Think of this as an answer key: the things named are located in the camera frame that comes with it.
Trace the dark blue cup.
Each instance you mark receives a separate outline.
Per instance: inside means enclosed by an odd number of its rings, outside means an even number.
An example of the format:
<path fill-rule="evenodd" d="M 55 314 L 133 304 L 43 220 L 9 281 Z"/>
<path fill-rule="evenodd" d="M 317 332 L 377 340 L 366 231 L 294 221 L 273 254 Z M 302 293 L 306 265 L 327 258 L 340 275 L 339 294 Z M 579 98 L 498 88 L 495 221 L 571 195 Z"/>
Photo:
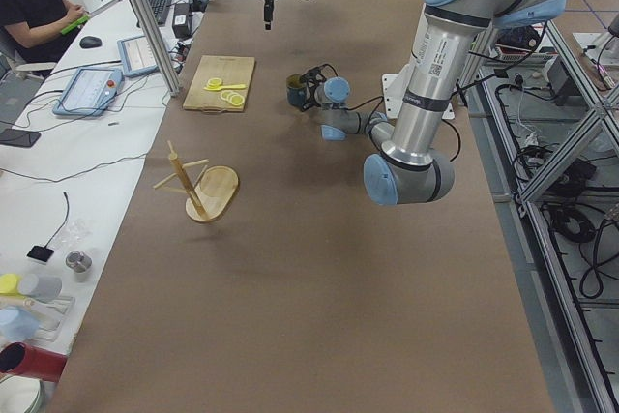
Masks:
<path fill-rule="evenodd" d="M 301 109 L 305 104 L 307 88 L 300 74 L 291 74 L 287 77 L 286 98 L 287 102 L 297 109 Z"/>

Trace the small steel cup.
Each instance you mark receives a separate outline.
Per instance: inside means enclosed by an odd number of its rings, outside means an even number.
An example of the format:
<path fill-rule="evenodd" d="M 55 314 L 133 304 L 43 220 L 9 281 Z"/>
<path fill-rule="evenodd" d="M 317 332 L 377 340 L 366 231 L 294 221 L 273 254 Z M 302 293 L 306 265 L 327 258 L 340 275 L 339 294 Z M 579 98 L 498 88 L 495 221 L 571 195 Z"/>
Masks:
<path fill-rule="evenodd" d="M 93 270 L 92 259 L 84 251 L 70 251 L 65 258 L 66 266 L 77 282 L 87 282 Z"/>

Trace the grey cup on tray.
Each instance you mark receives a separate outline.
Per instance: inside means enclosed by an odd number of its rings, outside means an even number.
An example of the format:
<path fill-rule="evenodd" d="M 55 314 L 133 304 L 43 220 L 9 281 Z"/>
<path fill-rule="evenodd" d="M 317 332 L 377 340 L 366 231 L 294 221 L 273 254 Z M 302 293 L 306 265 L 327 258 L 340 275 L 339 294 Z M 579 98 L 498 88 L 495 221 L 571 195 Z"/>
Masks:
<path fill-rule="evenodd" d="M 17 290 L 21 295 L 49 302 L 60 295 L 62 280 L 54 276 L 28 274 L 21 279 Z"/>

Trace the yellow cup on tray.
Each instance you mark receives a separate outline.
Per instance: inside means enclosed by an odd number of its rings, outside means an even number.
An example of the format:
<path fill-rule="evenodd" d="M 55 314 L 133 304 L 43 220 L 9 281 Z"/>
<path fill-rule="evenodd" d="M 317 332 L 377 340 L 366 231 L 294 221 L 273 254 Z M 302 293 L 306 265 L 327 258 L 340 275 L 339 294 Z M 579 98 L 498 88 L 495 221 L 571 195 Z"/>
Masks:
<path fill-rule="evenodd" d="M 0 294 L 3 296 L 18 295 L 18 285 L 21 276 L 17 274 L 3 274 L 0 276 Z"/>

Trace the light blue cup on tray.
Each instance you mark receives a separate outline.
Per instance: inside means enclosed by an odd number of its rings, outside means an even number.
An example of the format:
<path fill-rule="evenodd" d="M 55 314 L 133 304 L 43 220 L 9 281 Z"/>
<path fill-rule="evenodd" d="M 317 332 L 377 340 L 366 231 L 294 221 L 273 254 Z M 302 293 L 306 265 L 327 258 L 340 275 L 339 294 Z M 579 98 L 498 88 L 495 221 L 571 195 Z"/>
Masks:
<path fill-rule="evenodd" d="M 34 337 L 39 327 L 39 320 L 24 308 L 9 306 L 1 309 L 1 333 L 10 342 Z"/>

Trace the lemon slice front left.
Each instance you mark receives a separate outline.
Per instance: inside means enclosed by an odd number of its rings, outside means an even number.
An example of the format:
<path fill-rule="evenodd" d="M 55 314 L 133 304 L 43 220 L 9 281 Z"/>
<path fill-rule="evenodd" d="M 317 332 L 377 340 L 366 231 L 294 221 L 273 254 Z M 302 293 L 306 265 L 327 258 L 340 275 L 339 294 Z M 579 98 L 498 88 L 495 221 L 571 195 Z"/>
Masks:
<path fill-rule="evenodd" d="M 227 100 L 233 107 L 242 107 L 245 104 L 245 97 L 242 95 L 231 95 Z"/>

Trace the black power adapter box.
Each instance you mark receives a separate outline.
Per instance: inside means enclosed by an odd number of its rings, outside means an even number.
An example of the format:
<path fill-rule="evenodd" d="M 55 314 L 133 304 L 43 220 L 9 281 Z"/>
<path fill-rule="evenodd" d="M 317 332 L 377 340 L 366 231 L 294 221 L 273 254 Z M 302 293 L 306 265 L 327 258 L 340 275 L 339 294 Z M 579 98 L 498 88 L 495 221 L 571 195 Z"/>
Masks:
<path fill-rule="evenodd" d="M 186 39 L 192 34 L 192 10 L 189 3 L 174 5 L 172 31 L 177 39 Z"/>

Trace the wooden cutting board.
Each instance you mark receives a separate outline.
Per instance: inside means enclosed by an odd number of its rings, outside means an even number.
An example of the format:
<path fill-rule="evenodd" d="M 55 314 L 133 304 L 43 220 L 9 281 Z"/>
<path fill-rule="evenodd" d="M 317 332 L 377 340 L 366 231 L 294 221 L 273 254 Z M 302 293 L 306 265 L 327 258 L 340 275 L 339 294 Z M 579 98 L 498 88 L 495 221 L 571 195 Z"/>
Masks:
<path fill-rule="evenodd" d="M 183 108 L 211 113 L 243 112 L 254 68 L 254 57 L 203 55 Z"/>

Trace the teach pendant far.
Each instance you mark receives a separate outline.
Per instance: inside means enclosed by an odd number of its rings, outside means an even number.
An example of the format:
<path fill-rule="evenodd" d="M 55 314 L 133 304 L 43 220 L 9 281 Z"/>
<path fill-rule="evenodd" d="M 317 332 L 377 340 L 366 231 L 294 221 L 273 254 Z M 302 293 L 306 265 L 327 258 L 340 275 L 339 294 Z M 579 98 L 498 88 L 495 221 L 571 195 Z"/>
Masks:
<path fill-rule="evenodd" d="M 154 52 L 144 35 L 117 41 L 124 77 L 133 78 L 159 70 Z"/>

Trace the teach pendant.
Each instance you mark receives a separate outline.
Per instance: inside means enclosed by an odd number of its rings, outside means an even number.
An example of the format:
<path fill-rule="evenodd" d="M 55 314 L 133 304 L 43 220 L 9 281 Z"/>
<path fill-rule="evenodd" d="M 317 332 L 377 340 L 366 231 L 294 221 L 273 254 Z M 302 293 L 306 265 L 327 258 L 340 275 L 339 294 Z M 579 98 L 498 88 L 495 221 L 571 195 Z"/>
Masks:
<path fill-rule="evenodd" d="M 117 41 L 124 77 L 133 78 L 159 70 L 154 52 L 144 35 Z"/>
<path fill-rule="evenodd" d="M 80 67 L 52 108 L 59 117 L 97 117 L 107 110 L 123 82 L 118 68 Z"/>

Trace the black computer mouse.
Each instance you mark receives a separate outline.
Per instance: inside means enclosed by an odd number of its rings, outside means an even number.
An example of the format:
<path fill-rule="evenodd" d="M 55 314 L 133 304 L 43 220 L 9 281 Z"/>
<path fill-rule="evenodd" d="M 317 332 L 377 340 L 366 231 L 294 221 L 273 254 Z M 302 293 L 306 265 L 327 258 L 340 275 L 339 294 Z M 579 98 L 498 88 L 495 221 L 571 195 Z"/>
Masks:
<path fill-rule="evenodd" d="M 103 45 L 103 41 L 95 36 L 84 36 L 79 41 L 79 46 L 82 49 L 93 49 Z"/>

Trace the black smartphone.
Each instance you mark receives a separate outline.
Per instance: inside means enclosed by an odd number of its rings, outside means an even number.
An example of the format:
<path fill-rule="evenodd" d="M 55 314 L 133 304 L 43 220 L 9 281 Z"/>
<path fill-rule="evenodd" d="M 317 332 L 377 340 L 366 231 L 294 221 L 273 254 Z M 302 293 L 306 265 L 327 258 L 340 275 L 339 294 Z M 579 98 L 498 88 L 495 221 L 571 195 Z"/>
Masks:
<path fill-rule="evenodd" d="M 35 145 L 40 137 L 40 132 L 6 128 L 0 134 L 0 144 L 2 146 L 30 148 Z"/>

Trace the small black square pad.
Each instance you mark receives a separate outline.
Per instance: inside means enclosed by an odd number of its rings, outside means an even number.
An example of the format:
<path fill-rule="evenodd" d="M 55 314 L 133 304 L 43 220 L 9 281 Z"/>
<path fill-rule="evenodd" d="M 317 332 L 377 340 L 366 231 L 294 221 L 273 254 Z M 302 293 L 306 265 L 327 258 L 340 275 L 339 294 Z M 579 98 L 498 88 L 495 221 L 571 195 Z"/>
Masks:
<path fill-rule="evenodd" d="M 27 252 L 26 256 L 42 263 L 47 263 L 53 256 L 54 250 L 48 246 L 35 245 Z"/>

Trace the red thermos bottle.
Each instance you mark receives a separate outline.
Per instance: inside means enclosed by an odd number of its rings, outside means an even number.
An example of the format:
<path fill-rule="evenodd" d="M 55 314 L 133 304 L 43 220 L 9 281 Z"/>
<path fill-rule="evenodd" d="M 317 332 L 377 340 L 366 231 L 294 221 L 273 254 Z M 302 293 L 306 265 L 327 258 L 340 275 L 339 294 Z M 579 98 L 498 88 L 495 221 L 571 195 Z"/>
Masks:
<path fill-rule="evenodd" d="M 13 342 L 1 350 L 1 372 L 57 383 L 67 359 L 60 353 Z"/>

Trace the aluminium frame post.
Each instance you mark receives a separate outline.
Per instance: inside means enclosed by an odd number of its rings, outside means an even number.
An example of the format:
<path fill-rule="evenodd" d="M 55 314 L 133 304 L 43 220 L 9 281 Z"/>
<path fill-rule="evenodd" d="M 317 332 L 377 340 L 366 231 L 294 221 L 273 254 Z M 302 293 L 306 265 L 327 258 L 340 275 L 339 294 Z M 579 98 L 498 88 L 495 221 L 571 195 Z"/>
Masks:
<path fill-rule="evenodd" d="M 164 78 L 169 94 L 171 97 L 176 97 L 180 92 L 180 81 L 172 65 L 150 4 L 148 0 L 130 0 L 130 3 L 154 54 L 156 64 Z"/>

